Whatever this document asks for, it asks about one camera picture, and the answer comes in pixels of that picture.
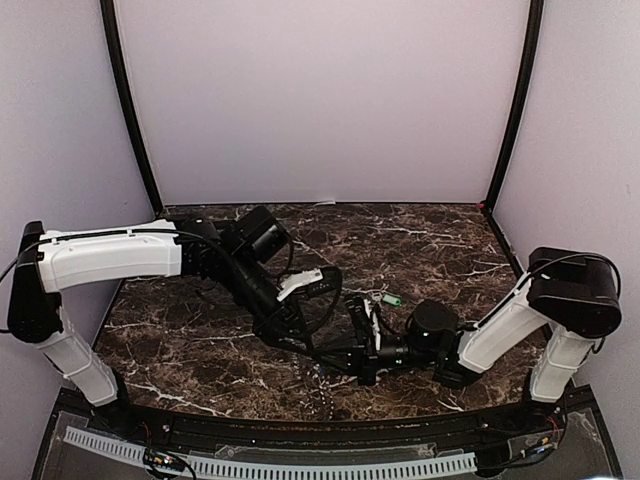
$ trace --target black cable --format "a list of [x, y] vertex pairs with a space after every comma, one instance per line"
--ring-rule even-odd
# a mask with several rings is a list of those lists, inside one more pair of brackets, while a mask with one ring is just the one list
[[279, 271], [278, 273], [269, 273], [267, 271], [267, 275], [269, 277], [280, 280], [280, 277], [282, 277], [283, 275], [286, 275], [291, 270], [291, 267], [293, 266], [293, 255], [294, 255], [295, 245], [293, 243], [293, 237], [291, 235], [289, 235], [289, 234], [287, 234], [287, 245], [289, 247], [289, 254], [288, 254], [288, 257], [287, 257], [287, 265], [281, 271]]
[[600, 351], [602, 350], [602, 347], [604, 347], [604, 341], [606, 339], [607, 337], [602, 337], [597, 347], [595, 345], [591, 345], [591, 352], [593, 352], [594, 355], [597, 355], [600, 353]]

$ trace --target small green object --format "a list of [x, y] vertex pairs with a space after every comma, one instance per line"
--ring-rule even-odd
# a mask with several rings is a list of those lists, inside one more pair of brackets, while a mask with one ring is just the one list
[[388, 303], [389, 305], [393, 305], [394, 307], [399, 307], [400, 305], [402, 305], [402, 300], [400, 300], [400, 298], [389, 295], [388, 293], [385, 293], [382, 296], [382, 301], [384, 303]]

